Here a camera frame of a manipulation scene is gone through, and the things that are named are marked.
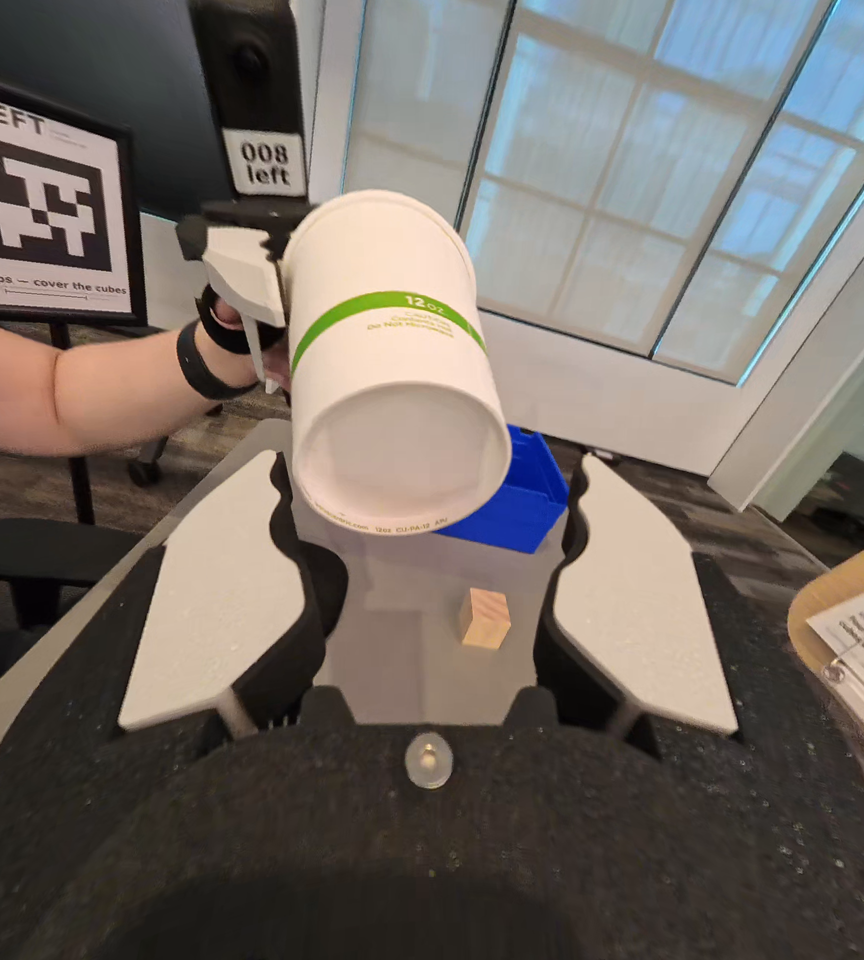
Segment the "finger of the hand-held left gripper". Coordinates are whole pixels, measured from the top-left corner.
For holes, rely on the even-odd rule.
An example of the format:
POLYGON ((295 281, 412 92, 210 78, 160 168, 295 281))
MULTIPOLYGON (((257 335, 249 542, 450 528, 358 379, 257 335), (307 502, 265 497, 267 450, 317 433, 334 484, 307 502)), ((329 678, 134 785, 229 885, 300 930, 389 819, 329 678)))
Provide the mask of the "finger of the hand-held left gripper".
POLYGON ((212 289, 242 318, 284 330, 279 271, 263 245, 267 238, 258 229, 209 225, 201 262, 212 289))

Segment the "blue plastic bin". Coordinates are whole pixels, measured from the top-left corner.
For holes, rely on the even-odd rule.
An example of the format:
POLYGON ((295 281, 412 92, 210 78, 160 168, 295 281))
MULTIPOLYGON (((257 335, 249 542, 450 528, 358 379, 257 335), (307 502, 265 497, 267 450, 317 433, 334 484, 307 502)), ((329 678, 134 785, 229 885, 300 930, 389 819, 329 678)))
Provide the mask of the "blue plastic bin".
POLYGON ((503 484, 481 508, 438 534, 531 555, 567 509, 570 488, 541 434, 507 429, 511 460, 503 484))

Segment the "white paper cup green band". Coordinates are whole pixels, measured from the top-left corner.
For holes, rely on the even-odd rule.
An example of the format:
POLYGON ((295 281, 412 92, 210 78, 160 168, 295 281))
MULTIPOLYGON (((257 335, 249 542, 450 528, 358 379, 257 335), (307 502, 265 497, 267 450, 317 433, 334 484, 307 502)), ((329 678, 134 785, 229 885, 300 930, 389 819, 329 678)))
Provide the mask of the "white paper cup green band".
POLYGON ((302 221, 281 266, 293 488, 327 521, 380 537, 483 506, 512 441, 450 223, 401 193, 353 191, 302 221))

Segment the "black framed marker sign stand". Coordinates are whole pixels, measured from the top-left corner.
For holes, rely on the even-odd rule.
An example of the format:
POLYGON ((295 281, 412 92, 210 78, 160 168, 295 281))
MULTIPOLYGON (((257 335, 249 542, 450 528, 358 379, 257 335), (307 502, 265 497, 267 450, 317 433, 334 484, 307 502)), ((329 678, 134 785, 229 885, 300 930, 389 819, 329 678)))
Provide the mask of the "black framed marker sign stand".
POLYGON ((133 138, 0 80, 0 324, 150 332, 133 138))

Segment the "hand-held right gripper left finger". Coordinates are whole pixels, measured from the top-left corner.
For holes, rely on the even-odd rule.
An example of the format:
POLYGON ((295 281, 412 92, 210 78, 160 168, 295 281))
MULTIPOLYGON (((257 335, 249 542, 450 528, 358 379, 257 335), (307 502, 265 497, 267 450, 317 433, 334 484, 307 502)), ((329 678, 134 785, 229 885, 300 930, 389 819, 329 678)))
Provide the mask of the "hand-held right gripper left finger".
POLYGON ((327 645, 306 547, 281 451, 189 510, 164 544, 119 727, 213 712, 238 739, 294 717, 327 645))

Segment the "dark rolling frame with casters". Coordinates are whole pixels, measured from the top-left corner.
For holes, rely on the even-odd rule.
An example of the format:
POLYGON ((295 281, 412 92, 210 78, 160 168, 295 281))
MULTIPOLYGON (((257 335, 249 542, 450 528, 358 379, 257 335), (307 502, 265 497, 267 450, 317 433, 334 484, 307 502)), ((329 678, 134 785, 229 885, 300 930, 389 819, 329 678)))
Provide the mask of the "dark rolling frame with casters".
POLYGON ((161 482, 161 459, 168 442, 168 436, 148 440, 140 446, 134 457, 127 460, 126 472, 135 486, 148 488, 161 482))

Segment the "white framed glass window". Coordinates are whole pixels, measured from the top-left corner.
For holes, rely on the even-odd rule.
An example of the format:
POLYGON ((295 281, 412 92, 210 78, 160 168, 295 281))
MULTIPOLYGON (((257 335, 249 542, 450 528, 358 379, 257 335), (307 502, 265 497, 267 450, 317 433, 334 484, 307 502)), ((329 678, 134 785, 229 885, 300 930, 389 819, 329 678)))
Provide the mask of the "white framed glass window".
POLYGON ((365 2, 345 190, 479 303, 742 386, 864 203, 864 1, 365 2))

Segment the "person's left forearm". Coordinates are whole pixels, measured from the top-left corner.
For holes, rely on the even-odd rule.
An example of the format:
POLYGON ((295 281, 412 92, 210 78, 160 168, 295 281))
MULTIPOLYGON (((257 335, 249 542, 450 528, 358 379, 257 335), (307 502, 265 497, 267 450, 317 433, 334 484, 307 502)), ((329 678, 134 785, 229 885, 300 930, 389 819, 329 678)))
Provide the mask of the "person's left forearm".
POLYGON ((0 451, 74 457, 171 434, 214 403, 193 390, 176 333, 61 350, 0 328, 0 451))

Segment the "person's left hand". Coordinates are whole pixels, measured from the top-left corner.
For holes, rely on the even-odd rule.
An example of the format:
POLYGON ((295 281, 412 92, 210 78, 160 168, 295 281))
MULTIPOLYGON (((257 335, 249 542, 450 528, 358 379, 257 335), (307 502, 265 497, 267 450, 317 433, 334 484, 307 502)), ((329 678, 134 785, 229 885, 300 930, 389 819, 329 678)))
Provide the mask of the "person's left hand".
MULTIPOLYGON (((208 337, 219 348, 230 354, 245 357, 249 365, 255 367, 256 358, 240 314, 221 297, 214 294, 211 288, 202 292, 198 307, 200 308, 199 319, 208 337)), ((258 324, 256 332, 262 335, 277 332, 282 334, 275 342, 268 342, 262 349, 263 375, 266 387, 274 388, 281 393, 286 407, 291 409, 291 367, 286 332, 264 324, 258 324)))

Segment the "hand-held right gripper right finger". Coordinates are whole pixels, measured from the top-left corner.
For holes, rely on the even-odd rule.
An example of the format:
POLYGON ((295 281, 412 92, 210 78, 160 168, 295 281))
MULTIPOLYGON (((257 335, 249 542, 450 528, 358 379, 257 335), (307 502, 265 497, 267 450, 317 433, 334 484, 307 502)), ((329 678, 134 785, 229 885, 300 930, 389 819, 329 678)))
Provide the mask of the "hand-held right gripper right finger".
POLYGON ((736 735, 689 543, 593 454, 573 472, 562 553, 534 639, 536 680, 558 720, 617 739, 648 718, 736 735))

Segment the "black wristband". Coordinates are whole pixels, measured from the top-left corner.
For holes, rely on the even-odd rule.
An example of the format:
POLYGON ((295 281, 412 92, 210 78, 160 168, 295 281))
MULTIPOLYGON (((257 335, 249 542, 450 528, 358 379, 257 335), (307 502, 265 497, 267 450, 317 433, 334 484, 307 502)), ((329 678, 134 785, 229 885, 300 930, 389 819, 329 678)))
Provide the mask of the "black wristband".
POLYGON ((193 391, 210 402, 235 400, 256 389, 258 382, 234 387, 218 378, 208 367, 196 345, 198 321, 189 322, 178 333, 175 350, 180 371, 193 391))

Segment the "small wooden cube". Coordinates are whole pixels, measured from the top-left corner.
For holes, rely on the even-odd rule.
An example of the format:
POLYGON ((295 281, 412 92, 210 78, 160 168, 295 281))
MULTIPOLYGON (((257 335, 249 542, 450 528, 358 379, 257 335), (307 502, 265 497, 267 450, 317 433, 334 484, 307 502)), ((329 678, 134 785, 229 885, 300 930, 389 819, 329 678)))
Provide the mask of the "small wooden cube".
POLYGON ((511 629, 511 615, 504 593, 472 587, 464 595, 460 614, 463 647, 498 651, 511 629))

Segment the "wooden board document stand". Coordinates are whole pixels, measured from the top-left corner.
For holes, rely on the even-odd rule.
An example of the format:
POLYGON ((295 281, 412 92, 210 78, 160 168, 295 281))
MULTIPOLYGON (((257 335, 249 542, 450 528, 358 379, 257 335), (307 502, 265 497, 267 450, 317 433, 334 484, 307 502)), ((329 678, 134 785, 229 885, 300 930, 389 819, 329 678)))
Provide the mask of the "wooden board document stand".
POLYGON ((833 691, 826 685, 820 672, 832 658, 831 651, 807 624, 807 619, 840 602, 864 593, 864 551, 823 573, 805 586, 793 600, 787 617, 789 640, 803 665, 818 679, 822 692, 835 704, 842 720, 846 740, 860 764, 861 754, 854 738, 851 717, 833 691))

